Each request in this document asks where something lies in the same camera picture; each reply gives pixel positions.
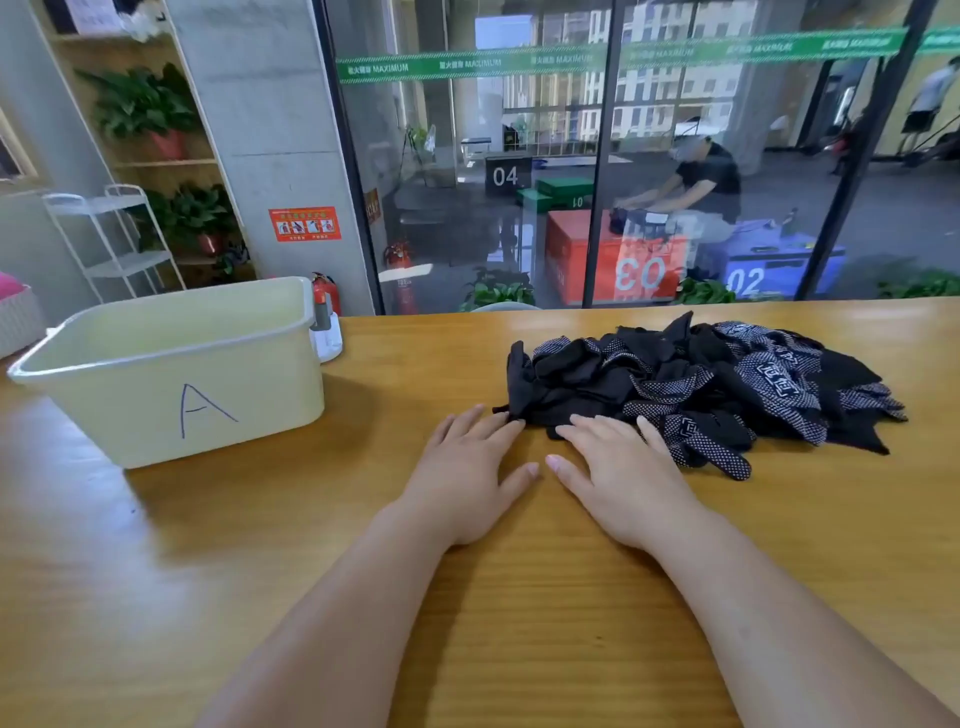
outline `plastic bin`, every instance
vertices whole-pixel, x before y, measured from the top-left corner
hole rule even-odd
[[[222,448],[324,411],[306,278],[95,306],[8,374],[50,395],[123,468]]]

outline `green banner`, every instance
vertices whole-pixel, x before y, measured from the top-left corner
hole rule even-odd
[[[960,26],[934,28],[924,36],[924,42],[918,53],[960,54]]]
[[[778,63],[892,56],[903,44],[903,28],[783,33],[746,38],[696,38],[627,43],[621,69],[657,65]],[[921,53],[960,52],[960,28],[939,28],[924,37]],[[384,81],[513,76],[603,71],[606,43],[446,51],[411,56],[369,56],[337,61],[342,84]]]

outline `pink cushion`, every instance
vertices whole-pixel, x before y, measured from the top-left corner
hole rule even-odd
[[[26,290],[27,286],[6,273],[0,273],[0,301]]]

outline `wooden table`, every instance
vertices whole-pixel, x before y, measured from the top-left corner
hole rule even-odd
[[[47,399],[0,380],[0,723],[173,728],[371,515],[448,412],[506,399],[504,361],[679,307],[344,320],[325,414],[124,473]],[[960,710],[960,299],[702,306],[862,358],[906,402],[889,457],[761,441],[754,476],[689,474],[726,514]],[[506,467],[571,450],[529,430]],[[452,552],[414,629],[394,726],[729,726],[704,638],[642,554],[552,475]]]

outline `hand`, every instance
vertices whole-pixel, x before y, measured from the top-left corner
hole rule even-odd
[[[477,422],[483,405],[449,415],[430,436],[399,502],[436,527],[449,544],[484,536],[537,477],[537,463],[521,465],[497,482],[500,461],[523,430],[507,413]]]
[[[676,530],[685,514],[703,510],[646,419],[636,419],[642,439],[609,417],[573,415],[570,421],[557,432],[587,459],[590,477],[560,455],[548,455],[546,463],[621,544],[650,550],[654,531]]]

